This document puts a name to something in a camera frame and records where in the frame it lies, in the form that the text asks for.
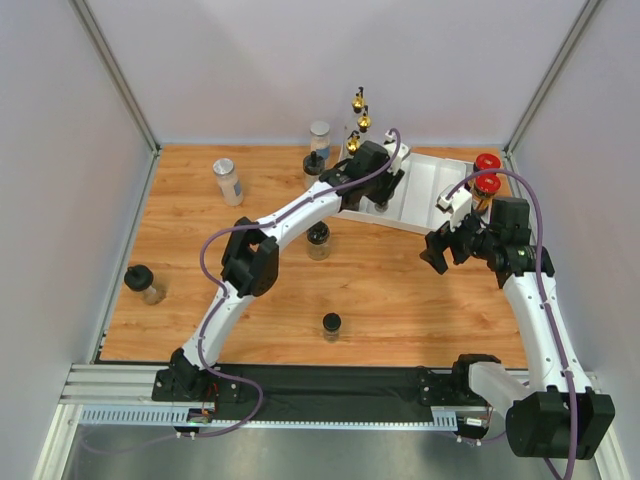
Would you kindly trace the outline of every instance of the red bottle cap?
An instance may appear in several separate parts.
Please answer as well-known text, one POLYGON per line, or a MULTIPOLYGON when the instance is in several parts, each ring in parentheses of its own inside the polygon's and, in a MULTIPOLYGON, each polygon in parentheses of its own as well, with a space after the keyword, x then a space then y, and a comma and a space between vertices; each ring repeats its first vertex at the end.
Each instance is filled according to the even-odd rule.
POLYGON ((500 190, 502 182, 495 173, 487 173, 476 178, 475 187, 486 195, 494 195, 500 190))
POLYGON ((475 165, 477 170, 488 170, 489 168, 500 168, 502 162, 495 155, 481 153, 476 157, 475 165))

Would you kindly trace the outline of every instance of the wooden floor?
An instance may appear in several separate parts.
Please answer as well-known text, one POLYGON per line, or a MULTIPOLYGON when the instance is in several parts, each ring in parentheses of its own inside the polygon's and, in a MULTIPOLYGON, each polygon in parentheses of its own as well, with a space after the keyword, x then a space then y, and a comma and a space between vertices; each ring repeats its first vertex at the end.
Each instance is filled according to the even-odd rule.
MULTIPOLYGON (((468 161, 486 150, 414 148, 468 161)), ((306 152, 302 147, 165 148, 130 264, 148 265, 167 285, 168 296, 147 306, 123 288, 103 360, 169 359, 200 323, 216 291, 200 272, 202 243, 241 216, 264 216, 300 195, 306 152), (211 166, 220 157, 236 162, 245 189, 239 207, 225 206, 216 186, 211 166)), ((490 353, 509 367, 526 367, 516 321, 483 262, 471 259, 439 276, 418 258, 425 248, 421 235, 335 218, 327 223, 331 256, 314 262, 307 257, 306 240, 295 240, 281 254, 276 285, 240 319, 220 361, 450 366, 460 353, 490 353), (335 344, 322 336, 328 312, 343 319, 335 344)), ((225 244, 224 239, 213 244, 208 253, 214 272, 220 271, 225 244)))

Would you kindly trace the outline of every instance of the white wall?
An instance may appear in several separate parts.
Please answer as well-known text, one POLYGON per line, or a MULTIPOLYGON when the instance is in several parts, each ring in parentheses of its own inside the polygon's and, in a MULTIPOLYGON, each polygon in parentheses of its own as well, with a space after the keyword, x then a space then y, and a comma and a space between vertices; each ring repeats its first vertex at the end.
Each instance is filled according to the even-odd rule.
POLYGON ((0 2, 0 476, 85 361, 150 154, 67 0, 0 2))
POLYGON ((366 87, 375 130, 503 144, 584 0, 91 0, 163 142, 339 143, 366 87))
POLYGON ((561 307, 640 472, 640 3, 608 0, 516 152, 539 193, 561 307))

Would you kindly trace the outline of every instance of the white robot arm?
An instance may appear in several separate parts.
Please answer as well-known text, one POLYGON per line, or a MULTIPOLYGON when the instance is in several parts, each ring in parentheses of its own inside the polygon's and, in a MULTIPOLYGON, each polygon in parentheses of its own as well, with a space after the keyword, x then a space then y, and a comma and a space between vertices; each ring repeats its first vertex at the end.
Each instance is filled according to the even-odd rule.
MULTIPOLYGON (((202 401, 210 382, 205 368, 217 362, 244 310, 275 283, 279 252, 314 224, 363 196, 378 204, 386 202, 404 174, 401 163, 408 154, 405 145, 390 143, 383 147, 364 142, 354 158, 342 165, 344 169, 327 170, 319 182, 289 205, 257 222, 246 218, 238 221, 237 225, 246 228, 231 234, 222 261, 224 283, 194 335, 174 352, 169 363, 167 375, 171 381, 164 384, 175 386, 171 387, 174 400, 202 401), (391 150, 400 154, 390 159, 391 150)), ((480 217, 472 212, 471 194, 463 188, 450 193, 452 188, 438 200, 438 207, 450 213, 451 220, 426 236, 427 249, 421 258, 440 274, 448 268, 443 255, 447 249, 455 264, 471 256, 487 260, 517 319, 530 374, 526 387, 495 357, 461 355, 453 368, 462 372, 459 388, 467 397, 481 397, 506 419, 507 437, 516 455, 567 458, 570 388, 537 288, 536 252, 529 245, 529 205, 521 199, 494 199, 490 223, 484 228, 480 217)), ((553 265, 546 249, 541 265, 548 304, 570 362, 580 406, 577 458, 591 458, 615 410, 608 395, 593 391, 576 358, 558 307, 553 265)))

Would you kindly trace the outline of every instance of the white container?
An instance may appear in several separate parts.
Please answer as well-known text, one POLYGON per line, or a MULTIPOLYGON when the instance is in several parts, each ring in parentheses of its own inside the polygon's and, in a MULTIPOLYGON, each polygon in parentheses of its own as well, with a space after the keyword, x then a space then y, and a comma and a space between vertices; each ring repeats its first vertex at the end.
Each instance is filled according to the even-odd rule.
POLYGON ((229 158, 216 160, 213 164, 213 173, 225 203, 230 207, 240 205, 244 200, 244 193, 233 161, 229 158))
POLYGON ((311 133, 311 151, 315 151, 324 159, 323 169, 329 164, 331 153, 331 139, 329 138, 329 124, 323 121, 313 122, 309 129, 311 133))

